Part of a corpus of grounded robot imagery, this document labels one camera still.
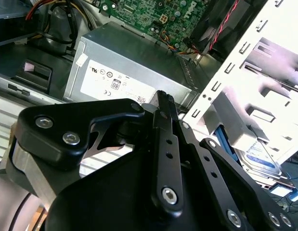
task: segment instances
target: bolt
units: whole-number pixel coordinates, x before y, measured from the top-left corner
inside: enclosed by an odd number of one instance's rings
[[[74,132],[67,132],[63,135],[63,141],[69,145],[77,145],[80,142],[80,137]]]
[[[289,221],[289,219],[284,215],[284,214],[280,214],[280,217],[282,218],[282,221],[289,227],[292,226],[291,222]]]
[[[279,220],[277,219],[277,217],[275,217],[273,213],[268,212],[268,214],[269,214],[269,218],[270,218],[271,222],[273,222],[274,225],[279,227],[280,223],[279,223]]]
[[[227,210],[227,216],[229,221],[235,226],[240,228],[242,226],[241,220],[239,218],[239,216],[233,212],[231,209]]]
[[[103,9],[103,11],[107,11],[108,10],[108,6],[107,5],[103,5],[102,9]]]
[[[216,144],[213,141],[208,142],[213,148],[216,148]]]
[[[187,123],[185,123],[185,122],[182,122],[182,125],[183,125],[183,127],[185,127],[186,129],[189,129],[189,126],[188,126],[188,124],[187,124]]]
[[[160,115],[161,115],[162,117],[164,117],[165,119],[168,118],[165,112],[160,112]]]
[[[162,191],[163,198],[171,205],[177,202],[177,195],[171,188],[163,188]]]
[[[53,122],[51,119],[46,117],[40,117],[35,120],[35,124],[40,128],[51,128],[53,126]]]
[[[136,110],[137,112],[141,110],[140,106],[138,104],[132,103],[131,107]]]

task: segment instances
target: motherboard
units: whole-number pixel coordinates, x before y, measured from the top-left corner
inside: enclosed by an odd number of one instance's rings
[[[90,4],[133,28],[177,50],[187,49],[189,38],[210,0],[86,0]]]

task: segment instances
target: power supply label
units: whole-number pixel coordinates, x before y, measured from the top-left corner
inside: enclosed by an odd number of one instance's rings
[[[130,98],[148,103],[156,89],[90,60],[80,91],[98,100]]]

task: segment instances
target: black metal bracket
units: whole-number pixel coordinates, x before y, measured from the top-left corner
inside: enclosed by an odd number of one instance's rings
[[[296,230],[213,140],[195,138],[178,119],[171,96],[158,91],[151,104],[153,113],[122,99],[33,107],[20,114],[15,142],[33,156],[48,189],[58,193],[46,230]],[[77,134],[70,143],[67,132]],[[91,152],[125,144],[135,145],[133,152],[82,179],[75,175]]]

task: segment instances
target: white metal frame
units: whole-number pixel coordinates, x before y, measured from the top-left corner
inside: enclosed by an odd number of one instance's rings
[[[240,66],[262,37],[298,54],[298,0],[268,0],[220,69],[184,117],[196,125],[233,76],[241,74]]]

